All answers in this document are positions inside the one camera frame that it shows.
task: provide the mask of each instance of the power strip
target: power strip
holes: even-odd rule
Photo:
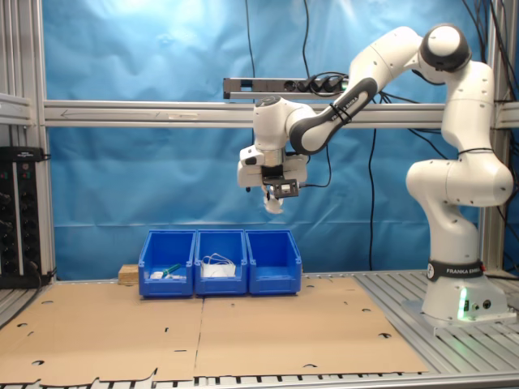
[[[0,147],[0,155],[0,289],[48,284],[51,275],[41,274],[36,189],[36,163],[43,159],[41,150]]]

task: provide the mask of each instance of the cardboard sheet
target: cardboard sheet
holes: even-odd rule
[[[353,279],[304,280],[296,297],[205,299],[196,376],[419,371]]]
[[[304,280],[296,297],[151,301],[137,286],[58,284],[0,331],[0,384],[137,381],[155,370],[156,381],[427,371],[352,279]]]
[[[145,301],[137,286],[55,285],[0,331],[0,383],[192,379],[201,313],[200,299]]]

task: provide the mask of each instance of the blue curtain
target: blue curtain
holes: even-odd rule
[[[519,77],[519,32],[517,32],[516,43],[515,73],[516,77]],[[516,96],[519,96],[518,89],[515,90],[515,93]],[[515,140],[519,141],[519,130],[515,129],[513,133]],[[514,169],[519,171],[519,155],[512,154],[512,163]],[[517,271],[517,268],[519,268],[519,200],[517,200],[517,196],[513,199],[508,208],[508,224],[509,227],[506,229],[504,236],[503,267],[505,270],[512,271],[512,273],[519,275],[519,271]]]
[[[44,0],[49,99],[223,101],[222,79],[251,77],[244,0]],[[309,0],[308,66],[347,72],[354,56],[407,25],[424,35],[455,23],[479,59],[474,25],[451,0]],[[305,77],[302,0],[250,0],[257,77]],[[444,87],[411,73],[387,88],[443,102]],[[332,184],[263,209],[260,190],[236,184],[244,129],[51,128],[58,276],[112,278],[136,263],[149,229],[291,229],[305,271],[367,269],[372,130],[341,130],[330,143]],[[444,154],[456,151],[428,135]],[[434,150],[405,129],[377,135],[374,268],[425,268],[428,225],[405,188],[417,160]],[[328,179],[326,156],[312,158],[309,182]],[[478,210],[466,215],[477,220]]]

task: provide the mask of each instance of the black cable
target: black cable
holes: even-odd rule
[[[501,7],[503,8],[503,17],[504,17],[504,43],[508,44],[508,22],[506,16],[506,7],[504,6],[503,0],[500,0]]]
[[[435,150],[435,152],[438,153],[439,156],[441,156],[444,160],[448,160],[448,158],[445,156],[445,154],[443,154],[440,150],[438,150],[436,148],[436,146],[433,144],[433,142],[431,142],[429,139],[425,138],[424,136],[421,136],[418,132],[415,132],[413,129],[411,128],[408,128],[407,130],[409,130],[410,132],[412,132],[413,134],[415,134],[416,136],[418,136],[419,138],[425,140],[427,143],[429,143],[431,145],[431,147]]]
[[[373,154],[375,153],[375,142],[376,142],[376,128],[373,129],[373,142],[371,143],[370,159],[367,162],[367,171],[370,174],[371,182],[371,214],[370,214],[370,250],[368,256],[368,263],[370,271],[373,270],[373,218],[375,214],[375,182],[373,180],[373,172],[371,171],[371,162],[373,161]]]
[[[504,62],[504,72],[506,73],[507,82],[508,82],[508,85],[510,87],[510,92],[512,93],[512,97],[513,97],[514,100],[516,100],[516,95],[515,95],[515,92],[514,92],[514,86],[512,84],[512,80],[510,78],[510,73],[509,73],[510,69],[512,70],[513,81],[516,84],[515,88],[519,89],[519,83],[517,82],[517,78],[515,76],[515,72],[513,71],[513,66],[510,63],[510,59],[508,58],[507,50],[504,47],[503,37],[501,36],[501,31],[499,29],[499,23],[497,21],[497,16],[495,15],[494,2],[492,0],[490,1],[490,12],[491,12],[492,20],[494,21],[495,37],[496,37],[497,44],[498,44],[499,49],[500,49],[501,59]]]
[[[457,153],[459,157],[461,154],[465,154],[466,152],[494,152],[494,149],[489,147],[475,147],[475,148],[467,148],[466,150],[461,150]]]
[[[36,288],[36,291],[34,292],[34,294],[15,312],[15,314],[13,314],[7,321],[5,321],[4,323],[0,324],[0,330],[2,330],[7,324],[9,324],[10,322],[12,322],[15,318],[17,318],[28,306],[30,306],[32,304],[32,302],[36,299],[36,296],[40,293],[41,291],[41,276],[40,276],[40,273],[39,271],[37,270],[37,266],[36,264],[34,264],[34,262],[30,262],[29,263],[29,269],[31,269],[31,271],[34,271],[34,273],[36,274],[36,276],[38,277],[38,287]]]
[[[318,77],[323,76],[323,75],[330,75],[330,77],[337,77],[337,78],[338,77],[342,77],[342,79],[348,79],[349,78],[349,76],[347,74],[341,73],[339,71],[323,71],[322,73],[319,73],[317,75],[313,75],[312,77],[309,76],[307,81],[309,81],[310,79],[317,79]],[[333,97],[333,96],[338,96],[338,95],[343,93],[343,91],[338,91],[338,92],[334,92],[334,93],[331,93],[331,92],[319,93],[318,91],[316,91],[313,88],[312,82],[310,82],[308,84],[308,87],[310,89],[310,92],[312,92],[314,95],[321,96],[321,97]]]
[[[507,281],[519,281],[519,278],[507,277],[507,276],[494,276],[494,275],[486,275],[487,278],[493,278],[495,280],[507,280]]]
[[[307,40],[308,40],[308,30],[310,28],[310,15],[308,14],[308,4],[307,0],[303,0],[305,3],[305,11],[307,13],[307,30],[305,31],[305,41],[302,43],[302,60],[305,62],[305,69],[307,70],[307,77],[310,78],[310,71],[308,70],[308,62],[307,62]]]
[[[441,135],[441,130],[439,128],[412,128],[416,132],[423,132],[424,134],[436,134]]]
[[[517,241],[519,242],[519,235],[517,235],[517,232],[516,230],[508,223],[508,221],[506,220],[506,218],[504,217],[503,215],[503,212],[501,211],[501,209],[499,207],[496,207],[497,208],[497,212],[500,213],[500,216],[501,216],[501,219],[503,219],[503,222],[504,222],[504,226],[505,227],[508,227],[508,229],[510,230],[510,232],[512,233],[512,235],[517,239]]]
[[[256,68],[254,65],[254,56],[252,55],[252,43],[251,43],[251,24],[249,22],[249,0],[245,0],[245,14],[247,16],[247,39],[249,40],[249,54],[251,55],[251,64],[252,64],[252,78],[256,78]],[[254,129],[252,129],[252,141],[251,144],[254,144]]]
[[[474,26],[476,27],[476,32],[478,33],[478,40],[479,40],[479,51],[481,54],[481,62],[487,63],[487,60],[485,59],[485,45],[483,44],[483,38],[481,37],[481,32],[479,31],[478,22],[476,22],[476,19],[474,18],[474,15],[472,14],[472,11],[470,10],[469,5],[467,4],[466,0],[462,0],[463,5],[467,9],[467,12],[470,15],[470,18],[472,19],[472,22],[474,23]]]
[[[484,35],[485,35],[485,53],[487,52],[487,46],[488,46],[488,8],[487,4],[485,4],[485,0],[483,0],[483,10],[485,11],[485,29],[484,29]]]
[[[384,95],[385,96],[389,96],[389,97],[392,97],[393,99],[397,99],[397,100],[408,101],[408,102],[413,103],[413,104],[420,104],[416,100],[411,100],[411,99],[408,99],[406,97],[400,97],[400,96],[392,95],[391,93],[387,93],[387,92],[383,92],[383,91],[380,91],[380,95],[381,96],[384,96]]]
[[[381,94],[381,97],[382,97],[382,100],[387,103],[387,104],[391,104],[392,101],[391,99],[389,99],[390,96],[388,93],[385,93],[384,94]],[[416,132],[415,130],[413,130],[412,128],[408,128],[407,130],[409,130],[411,133],[415,134],[416,136],[418,136],[420,139],[423,139],[425,140],[427,143],[429,143],[431,145],[431,147],[444,159],[444,160],[447,160],[448,158],[440,151],[436,148],[436,146],[433,144],[433,142],[431,142],[429,139],[421,136],[418,132]]]
[[[512,258],[512,256],[509,253],[507,253],[506,251],[503,252],[503,255],[508,259],[508,261],[510,261],[512,263],[513,268],[511,270],[515,270],[515,271],[519,272],[519,266],[517,266],[517,263]]]
[[[310,27],[310,15],[308,14],[307,0],[304,0],[304,3],[305,3],[305,11],[307,13],[307,30],[305,31],[305,41],[302,44],[302,60],[305,62],[305,69],[307,70],[307,77],[310,78],[310,71],[308,70],[308,63],[307,63],[307,40],[308,40],[308,29]],[[319,73],[318,75],[324,75],[324,74],[328,74],[328,73],[329,74],[344,75],[344,73],[339,73],[339,72],[335,72],[335,71]],[[305,184],[302,187],[305,187],[305,188],[326,188],[327,186],[330,185],[330,182],[332,181],[332,163],[330,162],[330,151],[329,151],[328,144],[326,145],[326,160],[328,161],[328,182],[326,183],[326,185]]]
[[[330,163],[330,153],[328,150],[328,145],[326,145],[326,160],[328,161],[328,182],[326,185],[317,185],[317,184],[304,184],[302,187],[304,188],[326,188],[332,182],[332,164]]]
[[[484,53],[487,55],[487,44],[488,44],[488,29],[485,27],[485,24],[483,24],[483,21],[481,20],[481,5],[483,4],[483,0],[474,0],[474,9],[476,14],[476,20],[478,21],[478,28],[481,28],[479,31],[482,32],[483,36],[483,46],[484,46]],[[483,7],[485,8],[485,22],[487,22],[487,8],[483,4]]]

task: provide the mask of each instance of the metal table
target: metal table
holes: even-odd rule
[[[433,336],[402,309],[401,303],[423,298],[427,286],[424,271],[383,271],[306,274],[308,278],[352,276],[367,290],[389,322],[421,356],[429,372],[425,374],[334,374],[280,375],[261,377],[195,378],[193,381],[155,383],[144,381],[99,382],[77,389],[166,389],[171,387],[519,387],[519,324],[495,324],[466,329],[439,330]],[[494,280],[511,300],[519,297],[519,283]],[[32,296],[32,290],[0,291],[0,323]],[[0,385],[0,389],[38,389]]]

